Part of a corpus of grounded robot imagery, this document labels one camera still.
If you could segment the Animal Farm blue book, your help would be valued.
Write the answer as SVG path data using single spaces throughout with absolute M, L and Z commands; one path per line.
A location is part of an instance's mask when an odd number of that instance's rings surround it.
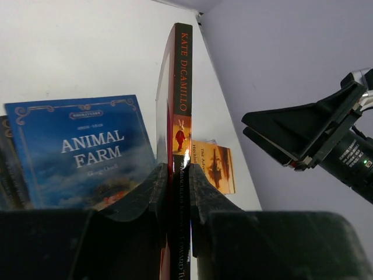
M 35 209 L 103 209 L 156 160 L 134 95 L 6 103 Z

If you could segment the dark red orange book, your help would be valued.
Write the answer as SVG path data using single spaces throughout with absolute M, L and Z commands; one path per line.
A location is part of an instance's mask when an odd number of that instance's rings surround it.
M 156 95 L 157 162 L 167 164 L 166 247 L 161 279 L 190 279 L 189 164 L 192 130 L 193 27 L 173 25 L 167 39 Z

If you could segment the orange Huckleberry Finn book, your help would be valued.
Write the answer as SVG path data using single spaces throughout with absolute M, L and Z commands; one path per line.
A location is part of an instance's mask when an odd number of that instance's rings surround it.
M 215 142 L 192 140 L 192 163 L 198 164 L 206 178 L 222 194 L 235 194 L 234 168 L 230 148 Z

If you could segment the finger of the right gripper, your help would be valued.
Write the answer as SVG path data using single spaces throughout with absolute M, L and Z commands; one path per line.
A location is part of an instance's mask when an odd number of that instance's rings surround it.
M 366 91 L 350 82 L 316 103 L 246 113 L 243 133 L 282 166 L 315 167 L 361 117 L 360 98 Z

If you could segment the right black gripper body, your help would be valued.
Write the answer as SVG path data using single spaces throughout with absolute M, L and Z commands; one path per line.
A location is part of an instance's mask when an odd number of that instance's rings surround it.
M 319 165 L 372 201 L 372 138 L 356 127 L 363 113 L 372 110 L 372 68 L 350 72 L 340 87 L 337 93 L 316 103 L 328 114 Z

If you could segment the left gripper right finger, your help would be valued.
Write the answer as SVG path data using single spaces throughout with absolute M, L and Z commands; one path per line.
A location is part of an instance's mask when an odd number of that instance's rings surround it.
M 189 167 L 199 279 L 371 279 L 352 225 L 323 211 L 244 211 Z

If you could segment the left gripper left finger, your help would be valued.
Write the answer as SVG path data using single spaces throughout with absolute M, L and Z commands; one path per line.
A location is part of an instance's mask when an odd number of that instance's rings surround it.
M 1 212 L 2 279 L 159 279 L 168 167 L 106 209 Z

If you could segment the Tale of Two Cities book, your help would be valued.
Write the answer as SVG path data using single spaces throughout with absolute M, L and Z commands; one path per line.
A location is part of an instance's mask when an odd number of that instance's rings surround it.
M 1 116 L 1 184 L 11 209 L 33 209 L 7 116 Z

